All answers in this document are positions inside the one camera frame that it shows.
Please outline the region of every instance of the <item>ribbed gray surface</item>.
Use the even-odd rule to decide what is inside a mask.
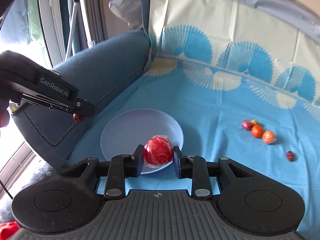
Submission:
[[[122,200],[109,201],[88,225],[61,235],[38,235],[25,229],[12,240],[301,240],[297,234],[251,236],[227,225],[207,201],[187,191],[132,190]]]

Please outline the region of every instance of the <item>black cable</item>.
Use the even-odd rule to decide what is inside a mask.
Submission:
[[[5,192],[9,195],[9,197],[10,197],[11,199],[13,199],[12,195],[11,195],[10,192],[7,190],[7,188],[6,188],[5,185],[2,183],[1,180],[0,180],[0,184],[1,184],[1,186],[3,187],[3,189],[5,190]]]

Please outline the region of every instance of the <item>red cloth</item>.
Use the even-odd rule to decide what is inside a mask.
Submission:
[[[0,240],[9,239],[18,230],[19,230],[19,227],[17,225],[17,222],[0,224]]]

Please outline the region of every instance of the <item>light purple plate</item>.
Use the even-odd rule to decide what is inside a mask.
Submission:
[[[104,128],[100,146],[105,158],[131,154],[139,144],[145,145],[155,135],[167,135],[173,146],[183,146],[183,132],[178,122],[170,115],[153,109],[136,109],[122,113],[112,119]],[[172,162],[150,168],[143,166],[141,174],[164,169]]]

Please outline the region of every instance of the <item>stitching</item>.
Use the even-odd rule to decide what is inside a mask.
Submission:
[[[103,100],[105,100],[108,96],[110,96],[115,90],[119,89],[119,87],[121,87],[128,79],[130,79],[133,75],[135,75],[141,68],[143,68],[144,65],[142,65],[140,68],[138,68],[136,71],[134,71],[129,77],[127,77],[124,81],[122,81],[118,86],[114,87],[113,89],[111,89],[108,93],[106,93],[102,98],[100,98],[95,104],[94,106],[99,105]],[[36,129],[36,131],[38,132],[38,134],[47,142],[49,143],[51,146],[56,147],[58,146],[63,140],[64,138],[78,125],[79,122],[75,122],[73,125],[71,125],[69,127],[69,129],[65,132],[65,134],[63,136],[60,137],[59,140],[57,140],[55,143],[53,143],[52,141],[50,141],[44,134],[43,132],[39,129],[39,127],[37,126],[37,124],[35,123],[35,121],[32,119],[32,117],[30,116],[30,114],[24,110],[23,111],[24,114],[26,115],[26,117],[29,119],[29,121],[31,122],[31,124],[33,125],[33,127]]]

